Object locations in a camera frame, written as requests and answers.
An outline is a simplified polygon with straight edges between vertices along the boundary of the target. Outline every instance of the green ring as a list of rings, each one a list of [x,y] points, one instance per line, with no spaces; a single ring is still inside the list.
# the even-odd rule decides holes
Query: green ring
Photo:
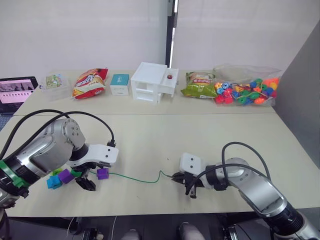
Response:
[[[27,183],[22,177],[17,176],[3,160],[0,160],[0,169],[2,169],[4,173],[7,174],[9,178],[11,178],[12,184],[17,188],[28,188],[30,186],[30,184]]]

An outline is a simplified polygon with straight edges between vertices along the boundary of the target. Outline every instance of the snack bag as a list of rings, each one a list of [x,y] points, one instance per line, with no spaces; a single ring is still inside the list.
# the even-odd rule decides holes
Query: snack bag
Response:
[[[106,88],[107,72],[107,68],[94,68],[81,74],[73,87],[72,97],[84,99],[102,93]]]
[[[217,96],[216,89],[213,83],[213,77],[211,73],[207,72],[187,72],[186,88],[181,92],[184,96],[194,97],[200,99],[212,99]]]

